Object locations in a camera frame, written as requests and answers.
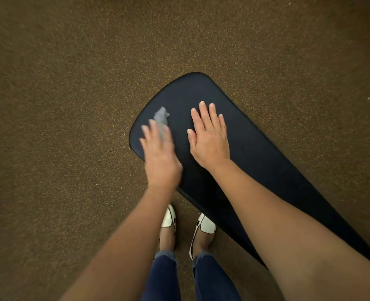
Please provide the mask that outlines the person's right hand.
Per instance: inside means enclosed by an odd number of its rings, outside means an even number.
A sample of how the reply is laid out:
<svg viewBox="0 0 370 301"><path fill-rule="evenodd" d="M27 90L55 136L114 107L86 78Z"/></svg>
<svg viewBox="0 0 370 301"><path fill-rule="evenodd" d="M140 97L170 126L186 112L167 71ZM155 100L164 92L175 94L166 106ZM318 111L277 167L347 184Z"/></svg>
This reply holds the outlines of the person's right hand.
<svg viewBox="0 0 370 301"><path fill-rule="evenodd" d="M197 134L197 155L192 155L197 163L211 172L219 164L230 159L228 137L223 136L219 129L218 114L215 104L207 105L214 126L212 131L205 131L201 121L200 111L192 108L191 117L194 131Z"/></svg>

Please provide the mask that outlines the person's left forearm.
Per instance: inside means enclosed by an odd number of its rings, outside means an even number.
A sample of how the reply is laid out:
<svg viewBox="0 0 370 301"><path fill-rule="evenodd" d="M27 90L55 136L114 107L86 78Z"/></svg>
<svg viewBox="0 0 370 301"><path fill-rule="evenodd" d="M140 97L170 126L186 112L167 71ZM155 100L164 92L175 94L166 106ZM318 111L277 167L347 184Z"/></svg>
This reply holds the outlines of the person's left forearm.
<svg viewBox="0 0 370 301"><path fill-rule="evenodd" d="M139 301L160 243L172 251L172 223L162 228L174 187L149 186L142 199L60 301Z"/></svg>

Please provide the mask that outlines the person's white right shoe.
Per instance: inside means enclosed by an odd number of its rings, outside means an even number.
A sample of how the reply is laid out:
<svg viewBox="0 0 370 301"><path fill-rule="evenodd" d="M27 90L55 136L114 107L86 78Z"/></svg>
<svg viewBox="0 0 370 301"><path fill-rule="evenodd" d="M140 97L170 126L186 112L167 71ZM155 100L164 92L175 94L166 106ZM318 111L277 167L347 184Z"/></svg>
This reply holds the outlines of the person's white right shoe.
<svg viewBox="0 0 370 301"><path fill-rule="evenodd" d="M217 226L205 214L201 213L193 234L192 243L189 249L189 256L192 261L197 256L207 253L213 242Z"/></svg>

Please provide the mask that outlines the person's white shoe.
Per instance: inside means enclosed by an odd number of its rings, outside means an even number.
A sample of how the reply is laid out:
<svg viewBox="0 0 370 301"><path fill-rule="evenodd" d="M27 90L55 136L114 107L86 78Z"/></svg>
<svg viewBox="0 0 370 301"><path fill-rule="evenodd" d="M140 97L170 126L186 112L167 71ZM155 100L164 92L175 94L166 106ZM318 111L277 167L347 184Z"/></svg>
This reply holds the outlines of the person's white shoe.
<svg viewBox="0 0 370 301"><path fill-rule="evenodd" d="M172 204L168 205L164 215L160 234L159 234L159 250L175 252L176 249L176 213Z"/></svg>
<svg viewBox="0 0 370 301"><path fill-rule="evenodd" d="M192 243L189 249L189 256L192 261L197 256L207 253L213 242L217 226L205 214L201 213L193 234Z"/></svg>

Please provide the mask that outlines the person's blue jeans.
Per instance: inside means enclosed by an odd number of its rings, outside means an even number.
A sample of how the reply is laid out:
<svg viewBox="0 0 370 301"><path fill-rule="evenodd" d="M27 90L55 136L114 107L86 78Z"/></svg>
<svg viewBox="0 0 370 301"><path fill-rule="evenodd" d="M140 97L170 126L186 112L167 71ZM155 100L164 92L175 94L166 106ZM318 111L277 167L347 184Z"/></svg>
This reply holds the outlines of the person's blue jeans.
<svg viewBox="0 0 370 301"><path fill-rule="evenodd" d="M238 290L211 253L193 262L197 301L242 301ZM181 301L177 261L172 251L160 251L153 260L141 301Z"/></svg>

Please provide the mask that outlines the person's left hand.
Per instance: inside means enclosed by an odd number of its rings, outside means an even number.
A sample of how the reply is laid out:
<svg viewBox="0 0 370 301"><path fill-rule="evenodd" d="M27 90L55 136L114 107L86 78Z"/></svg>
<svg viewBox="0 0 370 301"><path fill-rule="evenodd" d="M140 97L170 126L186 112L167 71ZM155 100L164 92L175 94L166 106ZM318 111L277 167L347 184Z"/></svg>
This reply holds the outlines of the person's left hand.
<svg viewBox="0 0 370 301"><path fill-rule="evenodd" d="M182 164L174 153L144 153L148 186L175 191L181 181Z"/></svg>

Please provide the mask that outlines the person's white left shoe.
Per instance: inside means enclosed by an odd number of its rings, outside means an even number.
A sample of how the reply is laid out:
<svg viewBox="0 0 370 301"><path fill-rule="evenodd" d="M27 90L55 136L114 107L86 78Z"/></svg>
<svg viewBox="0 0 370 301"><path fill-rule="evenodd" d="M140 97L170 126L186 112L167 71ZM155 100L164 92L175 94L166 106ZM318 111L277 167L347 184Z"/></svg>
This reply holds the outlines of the person's white left shoe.
<svg viewBox="0 0 370 301"><path fill-rule="evenodd" d="M175 252L176 249L176 213L172 204L168 205L164 215L160 234L159 234L159 250Z"/></svg>

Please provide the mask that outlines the dark navy padded board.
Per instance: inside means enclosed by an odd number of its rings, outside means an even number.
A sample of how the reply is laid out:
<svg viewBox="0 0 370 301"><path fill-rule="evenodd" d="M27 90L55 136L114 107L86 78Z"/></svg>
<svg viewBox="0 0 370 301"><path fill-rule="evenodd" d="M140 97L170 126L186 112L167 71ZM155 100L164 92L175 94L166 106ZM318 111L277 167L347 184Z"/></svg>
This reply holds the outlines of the dark navy padded board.
<svg viewBox="0 0 370 301"><path fill-rule="evenodd" d="M224 192L210 173L192 157L187 130L193 129L191 109L200 101L215 104L228 129L231 160L245 173L282 200L313 217L370 261L370 246L336 209L298 171L288 158L206 74L191 72L161 89L137 116L129 133L129 145L142 160L139 139L155 113L164 107L176 155L183 166L178 192L264 267Z"/></svg>

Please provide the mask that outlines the grey cleaning cloth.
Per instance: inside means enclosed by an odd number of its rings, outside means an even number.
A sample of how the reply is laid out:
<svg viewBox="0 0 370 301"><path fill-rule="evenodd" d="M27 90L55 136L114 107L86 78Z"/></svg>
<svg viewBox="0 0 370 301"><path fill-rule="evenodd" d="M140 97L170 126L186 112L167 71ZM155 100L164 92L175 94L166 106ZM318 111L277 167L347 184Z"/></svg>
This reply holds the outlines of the grey cleaning cloth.
<svg viewBox="0 0 370 301"><path fill-rule="evenodd" d="M167 112L165 107L161 107L154 115L153 119L156 122L159 135L163 141L165 138L165 126L168 126L168 118L170 114Z"/></svg>

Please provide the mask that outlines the person's right forearm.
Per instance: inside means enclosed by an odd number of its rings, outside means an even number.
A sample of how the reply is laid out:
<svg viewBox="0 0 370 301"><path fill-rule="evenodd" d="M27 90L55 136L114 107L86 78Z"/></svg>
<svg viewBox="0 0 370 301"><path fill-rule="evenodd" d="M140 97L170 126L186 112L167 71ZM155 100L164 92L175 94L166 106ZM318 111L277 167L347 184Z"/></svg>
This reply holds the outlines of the person's right forearm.
<svg viewBox="0 0 370 301"><path fill-rule="evenodd" d="M202 162L287 301L370 301L370 261L227 158Z"/></svg>

